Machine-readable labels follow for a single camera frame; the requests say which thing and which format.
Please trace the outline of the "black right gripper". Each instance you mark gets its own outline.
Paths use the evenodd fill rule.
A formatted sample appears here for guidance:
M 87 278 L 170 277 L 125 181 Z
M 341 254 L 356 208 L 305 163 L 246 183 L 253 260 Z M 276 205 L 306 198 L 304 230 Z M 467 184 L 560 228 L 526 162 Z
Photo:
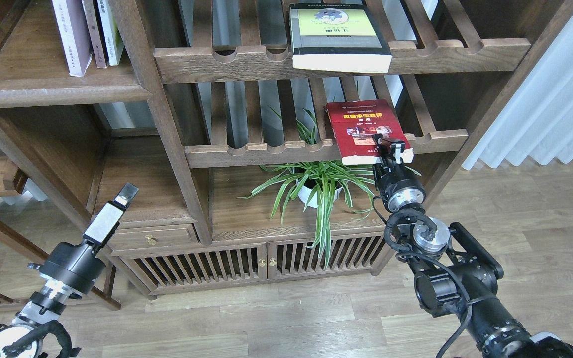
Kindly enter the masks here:
M 382 163 L 373 165 L 376 190 L 390 213 L 401 209 L 416 209 L 425 213 L 426 192 L 417 175 L 395 159 L 402 159 L 406 142 L 391 137 L 390 133 L 375 134 L 376 150 Z

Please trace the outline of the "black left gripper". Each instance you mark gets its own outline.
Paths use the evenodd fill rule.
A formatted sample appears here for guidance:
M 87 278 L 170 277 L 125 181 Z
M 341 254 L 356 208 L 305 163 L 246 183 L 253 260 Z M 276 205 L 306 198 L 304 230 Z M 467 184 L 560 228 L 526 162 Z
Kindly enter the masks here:
M 109 201 L 83 233 L 79 245 L 61 242 L 41 265 L 29 263 L 46 280 L 45 287 L 67 295 L 86 295 L 105 268 L 98 252 L 107 244 L 139 188 L 127 182 L 114 201 Z

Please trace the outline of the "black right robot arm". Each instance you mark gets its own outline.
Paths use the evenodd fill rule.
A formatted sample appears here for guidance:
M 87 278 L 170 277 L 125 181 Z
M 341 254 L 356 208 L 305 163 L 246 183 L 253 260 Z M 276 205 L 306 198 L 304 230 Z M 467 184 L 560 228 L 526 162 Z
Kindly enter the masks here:
M 414 273 L 420 307 L 460 321 L 437 356 L 467 330 L 485 358 L 573 358 L 572 345 L 549 332 L 530 334 L 500 303 L 503 268 L 460 223 L 426 215 L 424 188 L 402 159 L 405 142 L 382 134 L 373 140 L 381 159 L 373 166 L 376 190 L 390 213 L 383 237 Z

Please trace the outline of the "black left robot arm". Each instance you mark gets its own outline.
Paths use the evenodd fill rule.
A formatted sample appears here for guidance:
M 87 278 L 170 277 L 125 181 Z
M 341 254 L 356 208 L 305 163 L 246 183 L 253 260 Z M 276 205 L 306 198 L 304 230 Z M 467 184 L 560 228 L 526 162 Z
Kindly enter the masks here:
M 120 224 L 138 188 L 126 183 L 107 202 L 83 233 L 79 245 L 61 242 L 42 264 L 30 263 L 46 283 L 35 292 L 11 324 L 0 324 L 0 358 L 45 358 L 43 340 L 53 334 L 61 345 L 60 358 L 75 358 L 80 349 L 59 322 L 68 299 L 82 299 L 93 288 L 105 264 L 97 257 Z

